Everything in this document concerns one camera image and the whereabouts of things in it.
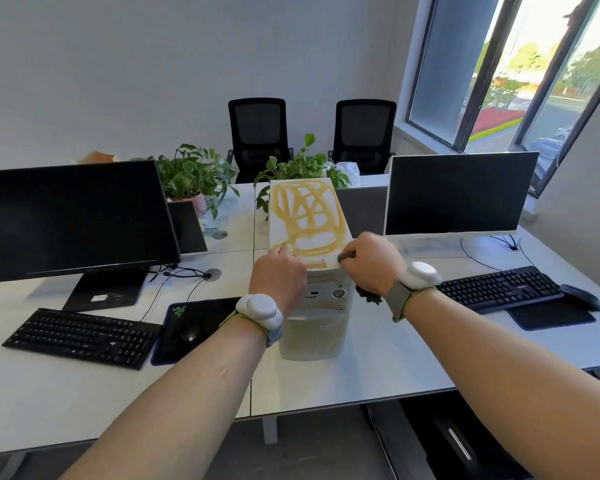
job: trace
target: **window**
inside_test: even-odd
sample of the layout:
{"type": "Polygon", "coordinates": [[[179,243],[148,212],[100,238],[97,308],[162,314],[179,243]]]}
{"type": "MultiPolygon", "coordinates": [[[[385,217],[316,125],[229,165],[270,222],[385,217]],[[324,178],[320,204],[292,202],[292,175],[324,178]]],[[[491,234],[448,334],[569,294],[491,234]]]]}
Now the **window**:
{"type": "Polygon", "coordinates": [[[600,0],[433,0],[407,122],[456,151],[540,152],[539,194],[600,87],[600,0]]]}

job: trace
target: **parked car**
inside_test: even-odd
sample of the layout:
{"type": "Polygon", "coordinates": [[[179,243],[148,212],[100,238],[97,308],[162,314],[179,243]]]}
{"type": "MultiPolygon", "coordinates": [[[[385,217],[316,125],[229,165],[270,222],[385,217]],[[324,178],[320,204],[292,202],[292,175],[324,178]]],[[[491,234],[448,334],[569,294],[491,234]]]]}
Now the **parked car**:
{"type": "Polygon", "coordinates": [[[528,149],[530,152],[540,152],[536,163],[536,176],[538,179],[544,177],[551,163],[558,156],[563,144],[564,142],[558,139],[538,138],[529,145],[528,149]]]}
{"type": "Polygon", "coordinates": [[[553,137],[556,138],[556,140],[558,140],[558,141],[564,141],[567,139],[567,137],[568,137],[569,133],[571,133],[572,129],[573,129],[573,126],[571,128],[558,128],[558,131],[553,133],[553,137]]]}

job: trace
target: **desk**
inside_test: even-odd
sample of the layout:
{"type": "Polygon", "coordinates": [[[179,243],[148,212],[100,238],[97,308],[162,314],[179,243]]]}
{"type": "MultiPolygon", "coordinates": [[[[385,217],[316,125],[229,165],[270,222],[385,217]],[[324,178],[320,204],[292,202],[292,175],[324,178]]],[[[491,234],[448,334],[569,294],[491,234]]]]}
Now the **desk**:
{"type": "MultiPolygon", "coordinates": [[[[387,175],[362,177],[366,186],[386,185],[387,181],[387,175]]],[[[229,230],[234,239],[217,241],[217,247],[210,248],[212,253],[183,261],[202,270],[217,267],[223,271],[219,281],[200,285],[192,300],[247,293],[251,264],[268,248],[268,222],[261,209],[255,210],[253,185],[239,188],[240,198],[227,194],[217,221],[218,227],[229,230]]],[[[600,287],[576,268],[524,229],[519,229],[518,236],[531,261],[554,281],[581,287],[600,298],[600,287]]],[[[464,247],[481,262],[501,269],[528,265],[522,253],[508,251],[488,237],[466,241],[464,247]]],[[[427,261],[445,279],[491,271],[470,258],[427,261]]],[[[75,275],[0,283],[0,344],[37,307],[62,307],[78,279],[79,275],[75,275]]],[[[97,314],[139,320],[163,279],[160,276],[145,285],[136,306],[101,310],[97,314]]],[[[168,281],[144,320],[161,323],[168,305],[186,300],[195,284],[193,279],[168,281]]],[[[388,319],[390,312],[385,304],[378,307],[359,297],[354,300],[342,354],[329,360],[292,362],[282,360],[274,345],[259,364],[237,417],[273,417],[453,387],[409,323],[394,324],[388,319]]],[[[546,346],[566,361],[592,369],[600,367],[600,312],[594,315],[598,321],[592,324],[537,331],[520,329],[506,312],[487,316],[546,346]]],[[[139,372],[126,371],[0,346],[0,452],[97,438],[167,369],[168,366],[154,367],[146,362],[139,372]]]]}

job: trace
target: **painted board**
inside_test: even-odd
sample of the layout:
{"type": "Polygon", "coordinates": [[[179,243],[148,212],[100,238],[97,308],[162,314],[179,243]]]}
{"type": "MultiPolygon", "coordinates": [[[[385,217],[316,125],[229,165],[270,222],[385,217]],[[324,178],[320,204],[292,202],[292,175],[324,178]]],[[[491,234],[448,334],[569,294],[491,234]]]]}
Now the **painted board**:
{"type": "Polygon", "coordinates": [[[331,179],[272,180],[269,198],[269,249],[290,246],[310,271],[339,269],[351,233],[331,179]]]}

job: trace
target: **keyboard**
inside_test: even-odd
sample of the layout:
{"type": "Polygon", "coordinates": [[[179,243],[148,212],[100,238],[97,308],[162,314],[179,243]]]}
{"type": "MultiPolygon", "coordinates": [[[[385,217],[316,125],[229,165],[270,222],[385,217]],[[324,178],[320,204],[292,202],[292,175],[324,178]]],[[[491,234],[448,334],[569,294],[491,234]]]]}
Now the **keyboard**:
{"type": "Polygon", "coordinates": [[[140,370],[161,325],[39,308],[3,347],[140,370]]]}
{"type": "Polygon", "coordinates": [[[438,290],[482,315],[564,297],[558,285],[534,266],[445,281],[438,290]]]}

